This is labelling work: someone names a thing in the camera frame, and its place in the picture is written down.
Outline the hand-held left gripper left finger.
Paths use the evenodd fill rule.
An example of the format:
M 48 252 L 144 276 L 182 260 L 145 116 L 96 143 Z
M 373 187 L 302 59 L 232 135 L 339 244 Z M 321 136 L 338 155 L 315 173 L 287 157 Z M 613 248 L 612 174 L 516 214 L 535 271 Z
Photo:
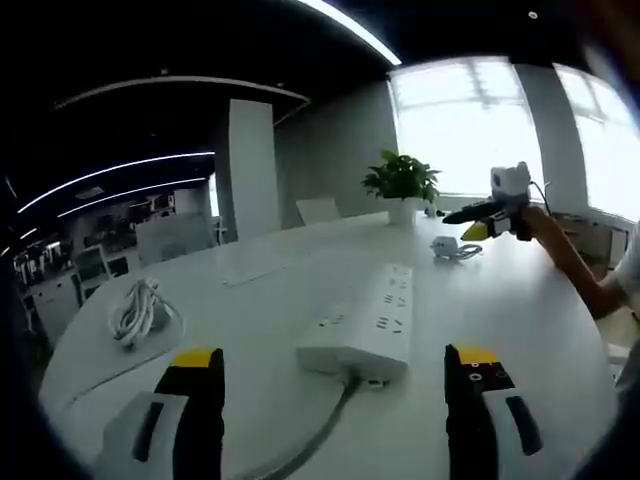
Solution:
M 102 477 L 219 479 L 224 404 L 223 350 L 180 352 L 105 427 Z

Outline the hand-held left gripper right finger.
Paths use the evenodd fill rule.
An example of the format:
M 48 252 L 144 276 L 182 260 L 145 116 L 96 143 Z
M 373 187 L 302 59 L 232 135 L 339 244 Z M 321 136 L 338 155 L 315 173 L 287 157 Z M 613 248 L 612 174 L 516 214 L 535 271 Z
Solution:
M 451 479 L 558 479 L 543 423 L 497 355 L 449 344 L 444 399 Z

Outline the person's right hand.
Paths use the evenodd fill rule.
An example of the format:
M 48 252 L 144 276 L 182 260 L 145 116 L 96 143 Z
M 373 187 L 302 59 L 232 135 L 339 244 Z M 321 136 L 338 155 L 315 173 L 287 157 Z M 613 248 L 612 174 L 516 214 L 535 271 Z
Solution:
M 540 207 L 526 206 L 521 210 L 520 216 L 536 240 L 542 242 L 552 232 L 553 219 Z

